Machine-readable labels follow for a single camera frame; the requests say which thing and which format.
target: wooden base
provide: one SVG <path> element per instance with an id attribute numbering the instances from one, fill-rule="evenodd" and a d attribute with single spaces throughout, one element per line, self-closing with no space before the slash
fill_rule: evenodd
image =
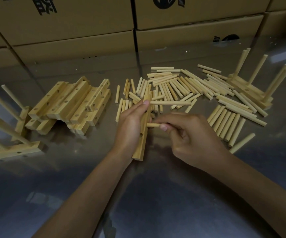
<path id="1" fill-rule="evenodd" d="M 23 121 L 18 121 L 15 127 L 15 131 L 18 132 L 22 137 L 26 136 L 26 132 L 27 129 L 25 128 L 25 124 L 30 120 L 30 116 L 28 115 L 28 113 L 31 111 L 31 107 L 30 106 L 26 106 L 24 107 L 24 109 L 22 110 L 21 114 L 20 114 L 20 118 Z M 16 141 L 17 139 L 15 137 L 12 137 L 11 141 Z"/>
<path id="2" fill-rule="evenodd" d="M 0 159 L 13 156 L 21 156 L 35 152 L 41 152 L 44 144 L 41 141 L 32 142 L 32 146 L 27 144 L 18 144 L 9 146 L 8 149 L 0 148 Z"/>
<path id="3" fill-rule="evenodd" d="M 272 106 L 271 103 L 271 101 L 273 100 L 272 97 L 270 97 L 267 102 L 263 102 L 262 100 L 264 98 L 264 92 L 262 90 L 256 88 L 252 84 L 247 85 L 247 81 L 245 81 L 239 76 L 236 76 L 236 78 L 232 80 L 232 76 L 233 74 L 230 74 L 226 82 L 235 87 L 237 92 L 243 93 L 246 97 L 252 100 L 261 109 L 269 109 Z"/>

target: person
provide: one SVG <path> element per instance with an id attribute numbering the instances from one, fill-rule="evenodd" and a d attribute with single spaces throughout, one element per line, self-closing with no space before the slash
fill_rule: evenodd
<path id="1" fill-rule="evenodd" d="M 141 100 L 120 115 L 110 152 L 33 238 L 92 237 L 115 187 L 132 162 L 140 137 L 140 119 L 148 106 L 148 100 Z M 169 113 L 154 122 L 169 134 L 177 158 L 234 190 L 281 237 L 286 237 L 286 191 L 230 154 L 205 117 Z"/>

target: table surface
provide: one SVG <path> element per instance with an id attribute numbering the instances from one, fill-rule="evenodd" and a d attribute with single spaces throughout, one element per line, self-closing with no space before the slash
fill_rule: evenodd
<path id="1" fill-rule="evenodd" d="M 204 43 L 139 53 L 87 57 L 34 64 L 25 69 L 0 69 L 0 86 L 6 84 L 24 105 L 34 106 L 58 81 L 75 82 L 85 75 L 97 87 L 110 80 L 112 98 L 95 127 L 85 136 L 71 133 L 57 122 L 46 136 L 36 131 L 28 138 L 46 144 L 45 154 L 0 160 L 0 237 L 31 237 L 82 183 L 113 145 L 118 104 L 116 87 L 126 78 L 151 73 L 151 67 L 187 69 L 205 78 L 197 64 L 233 73 L 243 49 L 251 52 L 240 72 L 248 80 L 263 54 L 269 57 L 254 80 L 265 90 L 286 63 L 286 38 L 240 39 Z M 2 96 L 19 110 L 0 88 Z M 249 120 L 239 135 L 256 137 L 236 156 L 286 189 L 286 79 L 273 95 L 265 127 Z M 201 96 L 190 113 L 208 117 L 216 99 Z M 0 106 L 0 117 L 16 120 Z M 0 132 L 0 141 L 10 144 Z M 171 152 L 170 140 L 159 129 L 150 129 L 143 161 L 133 161 L 117 185 L 95 237 L 278 237 L 276 232 L 236 193 L 190 167 Z"/>

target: black printed symbol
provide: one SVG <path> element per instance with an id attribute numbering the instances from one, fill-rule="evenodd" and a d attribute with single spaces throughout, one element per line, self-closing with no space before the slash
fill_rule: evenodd
<path id="1" fill-rule="evenodd" d="M 219 40 L 220 40 L 220 37 L 215 36 L 215 37 L 213 38 L 213 41 L 212 41 L 212 42 L 218 42 Z"/>
<path id="2" fill-rule="evenodd" d="M 178 5 L 181 7 L 185 7 L 185 0 L 178 0 Z"/>
<path id="3" fill-rule="evenodd" d="M 236 40 L 236 39 L 240 39 L 238 35 L 230 34 L 226 36 L 225 38 L 223 38 L 221 41 L 230 41 L 230 40 Z"/>
<path id="4" fill-rule="evenodd" d="M 159 9 L 167 9 L 171 7 L 176 0 L 153 0 L 155 6 Z"/>
<path id="5" fill-rule="evenodd" d="M 42 16 L 43 13 L 49 14 L 49 12 L 57 13 L 53 0 L 33 0 L 37 11 Z"/>

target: black chinese character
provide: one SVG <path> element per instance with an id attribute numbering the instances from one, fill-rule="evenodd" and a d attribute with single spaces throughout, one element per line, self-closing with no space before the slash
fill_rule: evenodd
<path id="1" fill-rule="evenodd" d="M 178 5 L 181 7 L 185 7 L 185 0 L 178 0 Z"/>
<path id="2" fill-rule="evenodd" d="M 218 42 L 218 41 L 220 41 L 220 37 L 215 36 L 215 37 L 213 38 L 213 41 L 212 41 L 212 42 Z"/>
<path id="3" fill-rule="evenodd" d="M 53 0 L 33 0 L 33 2 L 41 16 L 44 12 L 49 14 L 49 11 L 57 13 Z"/>

